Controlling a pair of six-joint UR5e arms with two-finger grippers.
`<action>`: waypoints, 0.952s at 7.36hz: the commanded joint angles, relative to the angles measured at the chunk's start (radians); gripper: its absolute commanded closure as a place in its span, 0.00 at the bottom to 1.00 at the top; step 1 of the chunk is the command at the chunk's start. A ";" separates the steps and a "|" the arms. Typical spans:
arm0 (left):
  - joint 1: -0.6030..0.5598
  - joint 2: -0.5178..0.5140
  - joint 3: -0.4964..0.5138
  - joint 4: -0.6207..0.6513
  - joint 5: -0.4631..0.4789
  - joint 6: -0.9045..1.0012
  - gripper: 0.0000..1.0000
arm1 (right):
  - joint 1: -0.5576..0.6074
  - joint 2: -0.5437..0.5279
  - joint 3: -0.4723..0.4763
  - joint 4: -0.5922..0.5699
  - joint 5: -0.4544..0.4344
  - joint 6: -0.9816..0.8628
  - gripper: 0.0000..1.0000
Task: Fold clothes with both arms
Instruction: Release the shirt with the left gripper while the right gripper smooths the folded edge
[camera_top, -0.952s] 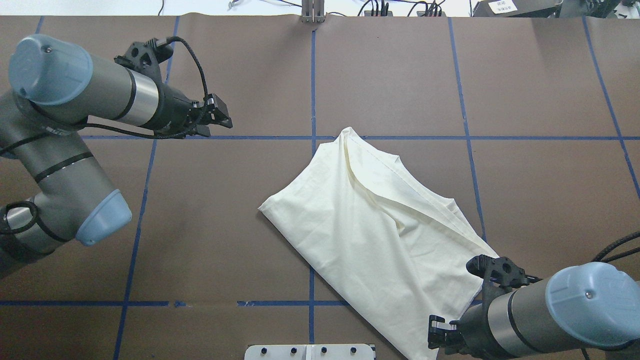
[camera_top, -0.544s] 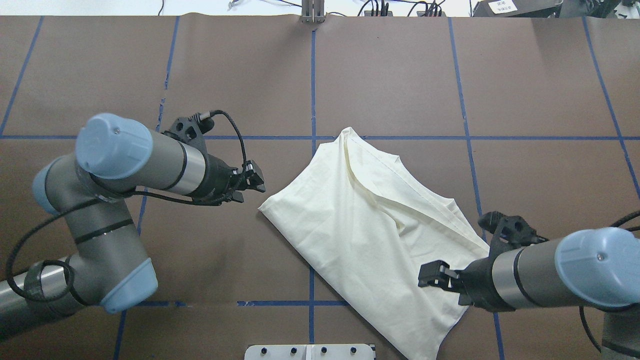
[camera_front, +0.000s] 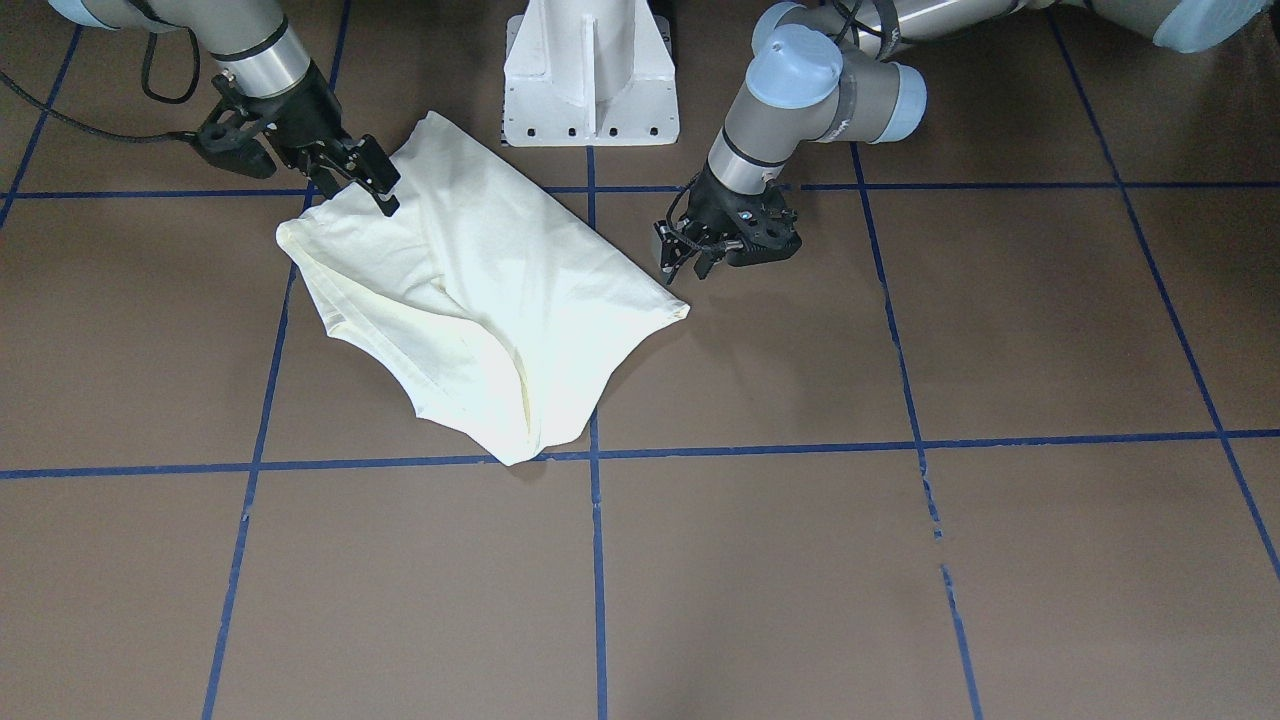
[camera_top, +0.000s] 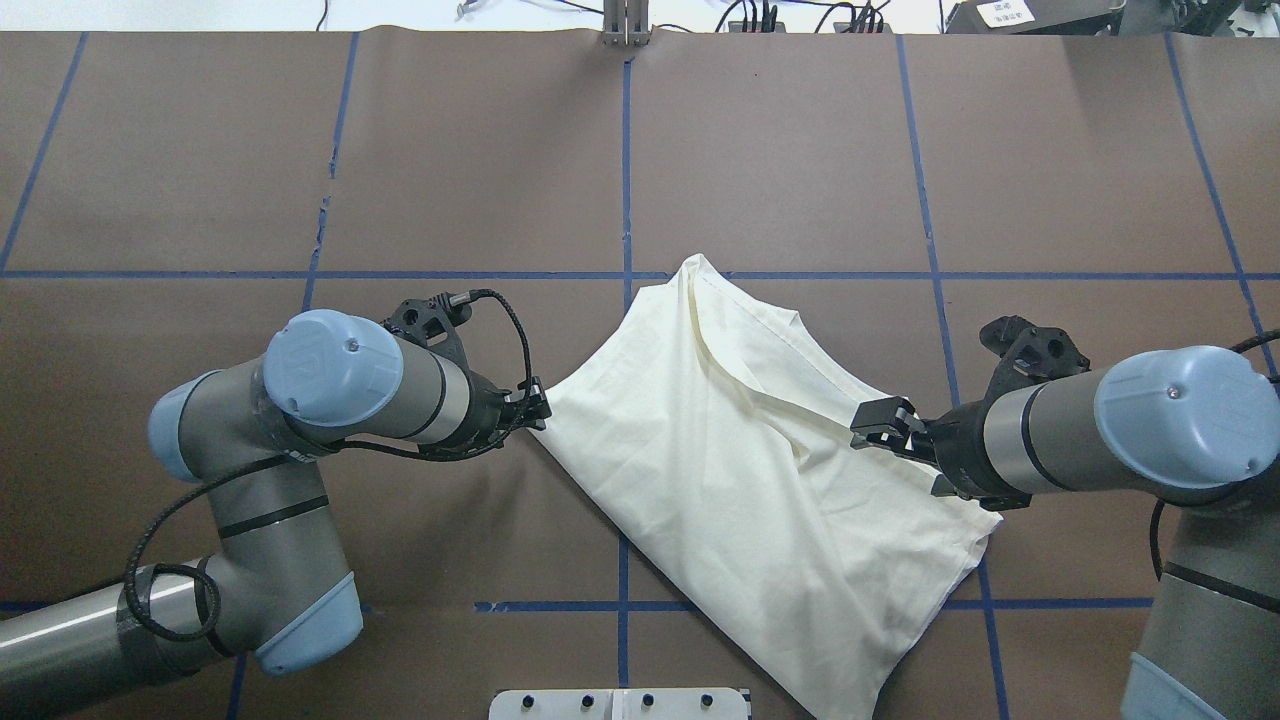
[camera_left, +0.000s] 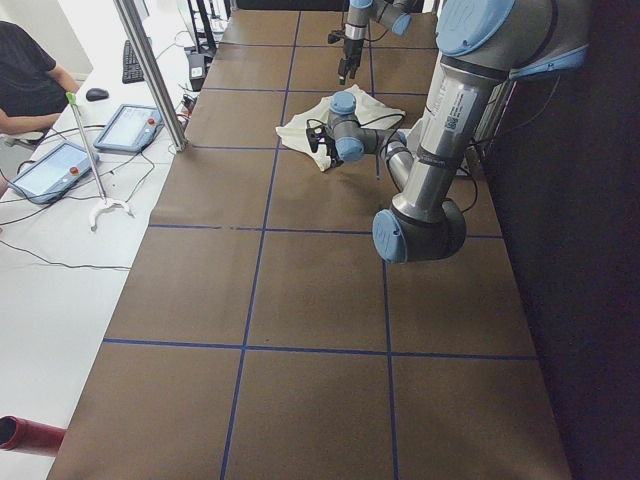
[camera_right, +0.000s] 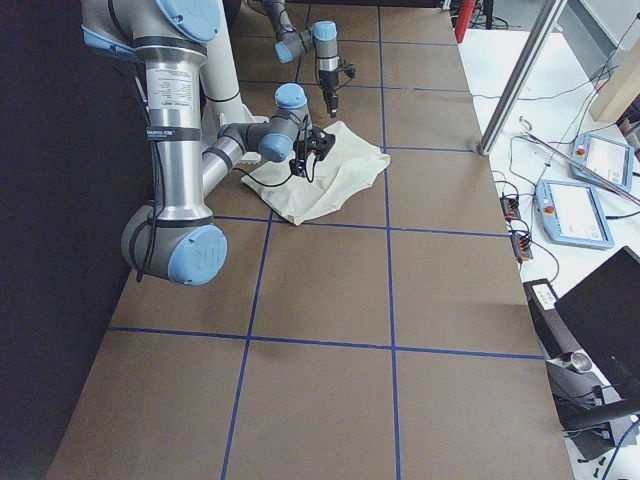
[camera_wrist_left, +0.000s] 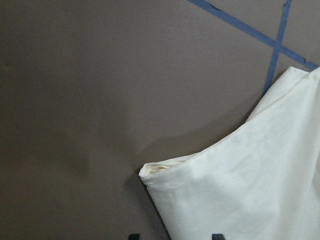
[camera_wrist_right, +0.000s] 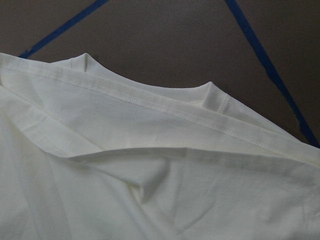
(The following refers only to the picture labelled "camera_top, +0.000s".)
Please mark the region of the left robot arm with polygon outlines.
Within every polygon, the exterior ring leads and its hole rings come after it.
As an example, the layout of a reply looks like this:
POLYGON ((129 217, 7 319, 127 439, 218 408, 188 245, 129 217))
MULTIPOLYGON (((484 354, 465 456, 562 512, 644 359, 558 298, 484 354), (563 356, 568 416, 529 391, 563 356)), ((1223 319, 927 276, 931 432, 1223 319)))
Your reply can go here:
POLYGON ((320 460, 461 462, 549 415, 495 290, 410 299, 381 322, 291 318, 259 357, 154 405, 152 454, 191 488, 115 580, 3 623, 3 716, 56 717, 244 653, 274 676, 339 653, 364 616, 320 460))

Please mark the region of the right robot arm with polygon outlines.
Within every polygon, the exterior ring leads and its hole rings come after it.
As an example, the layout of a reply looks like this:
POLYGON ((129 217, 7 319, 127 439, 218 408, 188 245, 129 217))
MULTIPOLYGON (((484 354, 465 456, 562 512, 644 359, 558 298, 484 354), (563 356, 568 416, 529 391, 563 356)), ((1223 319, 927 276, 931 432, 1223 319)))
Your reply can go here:
POLYGON ((1230 347, 1138 354, 1093 369, 1056 327, 1000 316, 982 398, 936 419, 900 396, 860 404, 854 448, 936 469, 932 495, 989 511, 1036 496, 1135 491, 1158 588, 1130 659, 1125 719, 1275 719, 1279 676, 1277 378, 1230 347))

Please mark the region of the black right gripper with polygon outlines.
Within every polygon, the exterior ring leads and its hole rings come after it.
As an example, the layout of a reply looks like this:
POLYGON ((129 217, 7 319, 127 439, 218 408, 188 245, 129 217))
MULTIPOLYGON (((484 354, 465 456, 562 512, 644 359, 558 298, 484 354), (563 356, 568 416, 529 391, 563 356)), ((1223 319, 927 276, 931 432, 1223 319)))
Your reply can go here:
POLYGON ((929 421, 901 396, 861 402, 850 447, 936 462, 936 498, 975 501, 988 511, 1024 509, 1036 495, 1062 491, 1032 446, 1032 402, 1050 382, 1088 373, 1091 360, 1066 331, 1023 316, 998 316, 978 338, 998 359, 982 398, 929 421))

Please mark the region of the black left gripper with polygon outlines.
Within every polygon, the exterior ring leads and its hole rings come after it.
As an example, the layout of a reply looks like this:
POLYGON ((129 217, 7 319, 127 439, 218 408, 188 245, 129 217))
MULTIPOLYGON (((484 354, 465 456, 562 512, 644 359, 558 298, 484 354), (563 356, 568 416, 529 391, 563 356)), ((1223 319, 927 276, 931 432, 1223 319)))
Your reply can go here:
POLYGON ((411 432, 397 436, 419 447, 431 461, 462 461, 506 442, 518 429, 544 430, 552 415, 540 378, 531 378, 527 333, 509 301, 499 292, 438 293, 404 300, 385 320, 385 328, 412 345, 404 354, 402 389, 425 389, 429 411, 411 432), (474 372, 457 328, 472 315, 472 304, 498 302, 517 334, 524 382, 502 389, 474 372))

